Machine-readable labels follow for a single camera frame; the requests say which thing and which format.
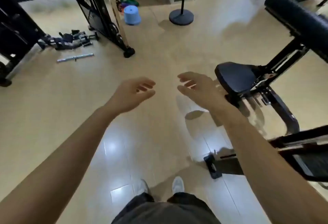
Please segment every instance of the blue plastic stool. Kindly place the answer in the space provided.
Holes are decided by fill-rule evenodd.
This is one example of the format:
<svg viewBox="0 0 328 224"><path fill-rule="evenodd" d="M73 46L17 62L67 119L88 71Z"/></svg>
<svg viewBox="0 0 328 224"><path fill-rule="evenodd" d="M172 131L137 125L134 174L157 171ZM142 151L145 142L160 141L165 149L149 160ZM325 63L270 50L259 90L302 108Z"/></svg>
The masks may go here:
<svg viewBox="0 0 328 224"><path fill-rule="evenodd" d="M128 25L138 25L141 22L138 7L129 5L124 8L124 21Z"/></svg>

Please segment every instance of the finger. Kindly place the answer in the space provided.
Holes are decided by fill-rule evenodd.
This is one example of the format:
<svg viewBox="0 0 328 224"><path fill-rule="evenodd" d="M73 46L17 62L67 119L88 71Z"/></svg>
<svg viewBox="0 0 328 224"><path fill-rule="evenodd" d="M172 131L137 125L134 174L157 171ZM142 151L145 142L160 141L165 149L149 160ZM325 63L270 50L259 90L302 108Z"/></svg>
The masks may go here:
<svg viewBox="0 0 328 224"><path fill-rule="evenodd" d="M141 85L143 83L146 83L150 86L154 86L156 84L156 82L154 82L153 80L145 77L145 76L142 76L142 77L138 77L138 78L135 78L135 79L132 79L133 81L133 85L134 86L138 86L138 85Z"/></svg>
<svg viewBox="0 0 328 224"><path fill-rule="evenodd" d="M147 91L147 89L144 88L144 87L142 87L142 86L137 86L137 89L139 89L140 91L143 91L143 92L146 92Z"/></svg>
<svg viewBox="0 0 328 224"><path fill-rule="evenodd" d="M182 85L178 85L178 90L180 91L180 93L182 93L183 95L188 96L189 98L192 97L193 94L195 93L194 90L192 90L188 87L182 86Z"/></svg>
<svg viewBox="0 0 328 224"><path fill-rule="evenodd" d="M199 73L189 71L189 72L179 74L178 78L180 78L181 82L190 81L190 80L194 80L197 82L197 79L199 78L200 75L201 74L199 74Z"/></svg>
<svg viewBox="0 0 328 224"><path fill-rule="evenodd" d="M189 81L185 84L185 87L190 87L190 86L195 85L195 84L196 84L196 82L194 80L191 80L191 81Z"/></svg>
<svg viewBox="0 0 328 224"><path fill-rule="evenodd" d="M147 92L138 94L139 100L140 102L143 102L147 99L149 99L150 97L153 97L155 94L155 90L148 90Z"/></svg>
<svg viewBox="0 0 328 224"><path fill-rule="evenodd" d="M146 88L148 88L148 89L152 89L152 88L153 88L152 85L149 85L149 84L147 84L147 83L143 83L142 86L144 86L144 87L146 87Z"/></svg>

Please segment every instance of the white shoe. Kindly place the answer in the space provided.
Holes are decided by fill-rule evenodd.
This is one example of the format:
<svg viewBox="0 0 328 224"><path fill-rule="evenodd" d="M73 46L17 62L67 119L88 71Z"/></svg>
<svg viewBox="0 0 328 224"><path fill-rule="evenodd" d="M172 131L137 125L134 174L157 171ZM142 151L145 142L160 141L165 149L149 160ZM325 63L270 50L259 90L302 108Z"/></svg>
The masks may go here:
<svg viewBox="0 0 328 224"><path fill-rule="evenodd" d="M182 178L180 176L177 176L173 180L172 193L175 194L179 192L184 192L184 183Z"/></svg>
<svg viewBox="0 0 328 224"><path fill-rule="evenodd" d="M145 180L140 179L137 182L135 193L136 193L136 195L141 195L142 193L149 193L149 187Z"/></svg>

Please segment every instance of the pants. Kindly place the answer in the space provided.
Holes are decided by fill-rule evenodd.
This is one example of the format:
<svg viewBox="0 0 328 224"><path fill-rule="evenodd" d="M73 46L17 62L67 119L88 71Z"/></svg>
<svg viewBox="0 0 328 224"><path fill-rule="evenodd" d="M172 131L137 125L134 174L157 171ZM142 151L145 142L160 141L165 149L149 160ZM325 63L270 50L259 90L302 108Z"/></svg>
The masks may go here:
<svg viewBox="0 0 328 224"><path fill-rule="evenodd" d="M147 193L142 193L141 195L135 196L129 203L124 207L123 210L115 217L112 224L117 222L121 217L123 217L126 213L130 212L131 210L135 209L136 207L142 205L145 202L154 202L154 198ZM207 206L207 204L195 197L193 194L188 193L175 193L171 198L167 200L169 203L173 204L184 204L184 205L194 205L201 209L206 210L207 212L211 213L213 216L214 213L211 209Z"/></svg>

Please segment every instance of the wooden pole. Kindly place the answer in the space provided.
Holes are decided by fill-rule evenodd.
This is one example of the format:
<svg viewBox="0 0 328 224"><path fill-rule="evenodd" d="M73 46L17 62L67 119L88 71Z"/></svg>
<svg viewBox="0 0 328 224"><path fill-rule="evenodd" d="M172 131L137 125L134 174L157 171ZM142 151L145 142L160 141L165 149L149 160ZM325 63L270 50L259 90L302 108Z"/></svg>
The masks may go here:
<svg viewBox="0 0 328 224"><path fill-rule="evenodd" d="M129 44L128 44L128 40L126 39L126 35L125 35L124 29L123 29L123 24L122 24L122 20L120 18L120 13L118 12L118 9L116 7L116 0L109 0L109 1L111 3L111 6L112 6L112 9L114 12L114 16L115 16L115 19L117 22L117 27L118 27L119 33L122 37L124 45L127 47L127 46L129 46Z"/></svg>

